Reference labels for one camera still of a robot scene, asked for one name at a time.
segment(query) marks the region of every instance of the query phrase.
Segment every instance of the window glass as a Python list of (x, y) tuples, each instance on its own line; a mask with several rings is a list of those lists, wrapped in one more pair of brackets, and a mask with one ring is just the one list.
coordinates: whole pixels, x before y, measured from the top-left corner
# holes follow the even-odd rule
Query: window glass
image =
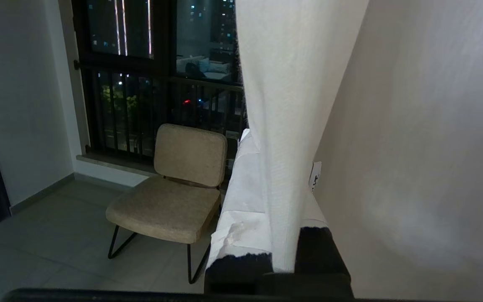
[(153, 0), (87, 0), (92, 50), (153, 59)]
[(238, 82), (234, 0), (177, 2), (176, 73)]

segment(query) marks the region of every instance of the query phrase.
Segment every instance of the white curtain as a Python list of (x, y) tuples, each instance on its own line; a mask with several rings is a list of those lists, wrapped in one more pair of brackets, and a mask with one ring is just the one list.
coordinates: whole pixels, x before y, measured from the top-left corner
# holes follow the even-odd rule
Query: white curtain
[(247, 115), (262, 158), (275, 272), (293, 272), (312, 160), (367, 4), (236, 1)]

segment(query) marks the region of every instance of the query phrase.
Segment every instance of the beige upholstered chair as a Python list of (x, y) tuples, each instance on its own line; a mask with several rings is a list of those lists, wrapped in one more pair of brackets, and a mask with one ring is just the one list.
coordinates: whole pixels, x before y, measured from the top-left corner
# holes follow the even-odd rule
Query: beige upholstered chair
[[(187, 244), (188, 281), (199, 277), (210, 246), (192, 277), (191, 243), (220, 207), (218, 186), (223, 181), (225, 136), (171, 124), (163, 124), (156, 137), (154, 168), (163, 175), (150, 177), (113, 201), (106, 217), (115, 232), (108, 258), (117, 256), (138, 233)], [(134, 233), (113, 253), (119, 227)]]

